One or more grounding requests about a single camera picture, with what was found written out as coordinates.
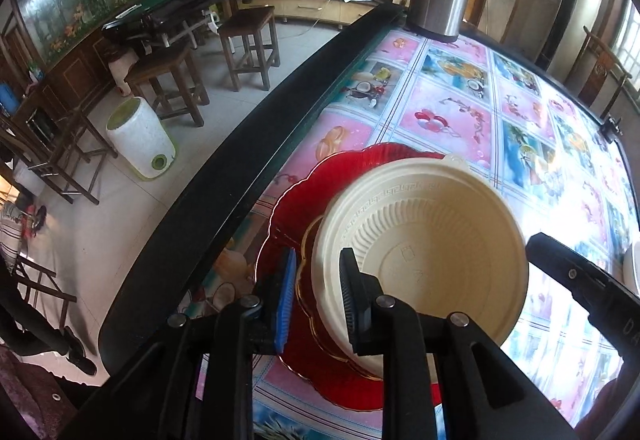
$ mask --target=wooden chair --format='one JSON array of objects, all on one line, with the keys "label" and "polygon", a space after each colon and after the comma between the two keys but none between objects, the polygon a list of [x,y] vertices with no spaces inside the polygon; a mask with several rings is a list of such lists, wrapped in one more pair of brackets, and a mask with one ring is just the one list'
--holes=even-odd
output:
[{"label": "wooden chair", "polygon": [[574,65],[572,66],[567,77],[571,77],[575,69],[580,62],[580,59],[584,56],[587,48],[594,50],[598,58],[593,65],[593,69],[587,78],[587,82],[580,90],[578,94],[578,99],[584,102],[587,106],[591,106],[594,102],[601,88],[603,87],[607,77],[611,76],[611,78],[616,82],[617,88],[613,92],[609,103],[603,110],[600,115],[601,119],[604,119],[609,110],[613,106],[613,104],[618,99],[620,92],[624,88],[625,82],[627,79],[631,79],[632,75],[629,74],[622,66],[622,63],[617,58],[617,56],[613,53],[613,51],[606,45],[599,37],[597,37],[593,32],[590,32],[586,27],[583,27],[584,32],[587,33],[584,42],[582,43],[582,47],[580,48],[580,52],[578,53],[578,57],[575,59]]},{"label": "wooden chair", "polygon": [[[240,90],[238,74],[246,74],[247,72],[260,72],[264,89],[268,91],[270,88],[269,68],[271,66],[280,66],[280,51],[278,50],[278,37],[276,35],[273,11],[273,7],[242,9],[234,13],[218,29],[222,48],[225,52],[226,64],[229,67],[229,74],[231,74],[231,83],[233,83],[236,92]],[[265,45],[262,42],[261,30],[266,24],[269,24],[269,32],[271,34],[271,44],[269,45]],[[254,37],[255,45],[251,45],[249,42],[250,34]],[[234,60],[229,43],[229,38],[233,36],[241,36],[242,46],[244,46],[244,56],[237,63]],[[265,49],[271,50],[269,59],[264,55]],[[252,50],[255,50],[257,54],[258,66],[254,66]]]},{"label": "wooden chair", "polygon": [[[92,195],[95,181],[107,155],[110,154],[116,158],[118,153],[92,125],[81,107],[71,110],[65,117],[54,122],[56,134],[52,135],[51,140],[47,142],[33,142],[19,126],[12,124],[11,119],[1,114],[0,123],[4,127],[4,131],[0,130],[0,141],[60,196],[63,196],[70,203],[73,203],[72,195],[84,195],[93,204],[100,203]],[[78,141],[87,130],[98,141],[100,147],[90,151],[82,150]],[[99,161],[89,187],[85,188],[74,178],[74,175],[80,160],[89,163],[93,157],[99,157]],[[50,178],[56,177],[63,179],[64,187],[50,181]]]},{"label": "wooden chair", "polygon": [[[31,267],[32,269],[38,271],[38,279],[34,281],[29,277],[27,271],[25,270],[25,266]],[[18,255],[18,258],[15,263],[14,279],[18,282],[19,285],[24,285],[26,287],[26,293],[24,295],[24,300],[29,303],[33,308],[36,308],[38,304],[38,294],[48,294],[53,297],[57,297],[62,300],[62,312],[60,313],[60,319],[58,321],[58,328],[62,330],[65,327],[66,323],[66,313],[69,308],[69,303],[77,303],[78,298],[74,295],[68,294],[66,292],[62,292],[60,287],[56,283],[54,279],[56,277],[56,273],[45,267],[35,263],[35,261],[31,261],[28,258],[25,258],[22,255]],[[46,276],[53,287],[48,287],[43,284],[43,277]],[[31,294],[33,293],[33,303],[31,302]]]},{"label": "wooden chair", "polygon": [[[182,72],[180,72],[182,62],[187,65],[187,70],[191,75],[191,80],[193,80],[194,86],[191,88],[187,87]],[[158,76],[162,74],[171,74],[174,77],[178,87],[177,94],[167,95],[164,92],[160,86],[160,81],[158,81]],[[151,88],[156,93],[156,99],[151,103],[151,107],[155,111],[158,111],[159,106],[162,107],[163,111],[158,113],[160,119],[168,119],[169,117],[190,113],[196,126],[204,126],[204,119],[196,103],[208,105],[209,96],[186,42],[178,42],[166,48],[159,48],[151,54],[143,56],[131,67],[125,81],[130,85],[134,94],[140,97],[144,97],[142,90],[140,90],[140,85],[147,81],[151,84]],[[172,108],[169,100],[177,96],[182,97],[186,108],[175,110]]]}]

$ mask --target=drawer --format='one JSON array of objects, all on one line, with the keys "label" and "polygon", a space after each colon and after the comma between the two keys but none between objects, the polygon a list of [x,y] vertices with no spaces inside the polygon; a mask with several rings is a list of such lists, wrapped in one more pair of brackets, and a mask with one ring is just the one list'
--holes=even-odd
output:
[{"label": "drawer", "polygon": [[273,7],[276,16],[284,16],[282,0],[250,0],[248,4],[238,0],[238,9],[251,9],[252,7]]},{"label": "drawer", "polygon": [[340,22],[340,3],[332,0],[286,0],[284,15],[324,22]]},{"label": "drawer", "polygon": [[343,2],[340,4],[340,23],[351,25],[372,9],[373,6],[361,5],[357,2]]}]

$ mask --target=red plate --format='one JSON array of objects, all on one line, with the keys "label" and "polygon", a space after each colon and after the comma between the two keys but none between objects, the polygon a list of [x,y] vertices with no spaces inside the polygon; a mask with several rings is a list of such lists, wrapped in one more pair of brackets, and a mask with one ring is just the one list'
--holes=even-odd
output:
[{"label": "red plate", "polygon": [[[444,155],[416,151],[404,144],[382,143],[362,151],[336,153],[319,162],[309,176],[291,186],[273,208],[269,233],[255,265],[256,279],[273,271],[282,246],[293,247],[298,258],[308,260],[321,217],[331,199],[374,167],[411,157],[442,159]],[[298,271],[297,298],[282,361],[337,406],[354,410],[381,409],[382,381],[356,372],[322,326],[309,269],[304,269],[304,263],[302,261]],[[437,384],[432,385],[431,393],[434,404],[438,404]]]}]

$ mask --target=cable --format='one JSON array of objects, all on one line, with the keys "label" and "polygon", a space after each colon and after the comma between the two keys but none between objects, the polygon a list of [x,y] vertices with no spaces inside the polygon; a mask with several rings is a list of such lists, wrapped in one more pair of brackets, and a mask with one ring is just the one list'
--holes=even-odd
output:
[{"label": "cable", "polygon": [[[320,9],[320,11],[324,10],[325,7],[327,7],[327,5],[329,5],[329,2],[331,0],[327,0],[326,3],[322,6],[322,8]],[[306,29],[304,32],[300,32],[300,34],[291,34],[290,36],[283,36],[282,38],[278,38],[279,40],[286,40],[287,38],[297,38],[298,36],[304,36],[307,32],[309,32],[309,30],[313,29],[318,22],[320,21],[320,18],[318,18],[314,24],[309,27],[308,29]]]}]

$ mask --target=table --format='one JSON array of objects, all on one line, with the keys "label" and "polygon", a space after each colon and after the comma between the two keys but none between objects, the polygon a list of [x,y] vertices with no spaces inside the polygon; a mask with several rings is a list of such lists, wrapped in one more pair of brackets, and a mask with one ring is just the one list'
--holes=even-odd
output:
[{"label": "table", "polygon": [[[251,268],[277,197],[328,149],[396,141],[456,153],[502,193],[526,237],[547,232],[620,276],[623,251],[638,230],[622,149],[599,140],[597,120],[533,65],[494,52],[474,34],[450,45],[428,42],[394,27],[399,16],[397,6],[380,5],[337,35],[198,172],[103,323],[98,347],[110,373],[178,306],[184,288],[193,287],[180,309],[193,316],[210,311],[221,273]],[[383,91],[361,96],[358,72],[373,75],[374,87],[385,82]],[[620,366],[570,294],[534,267],[524,310],[503,348],[571,423]],[[276,359],[255,360],[254,384],[258,428],[279,424],[318,438],[380,436],[379,411],[330,405]]]},{"label": "table", "polygon": [[[371,83],[367,93],[362,80]],[[333,91],[183,302],[191,317],[214,312],[220,285],[251,271],[273,206],[289,186],[331,153],[380,142],[463,157],[500,191],[526,239],[543,231],[622,279],[622,255],[638,230],[622,154],[552,84],[465,36],[447,45],[392,29]],[[502,347],[572,425],[622,364],[570,293],[534,266],[523,312]],[[330,404],[279,359],[256,359],[254,388],[256,431],[264,436],[281,428],[313,438],[380,437],[382,412]]]},{"label": "table", "polygon": [[200,14],[203,9],[219,1],[221,0],[138,0],[131,8],[104,24],[102,33],[105,38],[120,45],[161,38],[164,45],[169,46],[171,41],[168,31],[182,24],[183,33],[190,34],[194,43],[193,29],[206,23],[207,19],[190,26],[186,22],[187,17]]}]

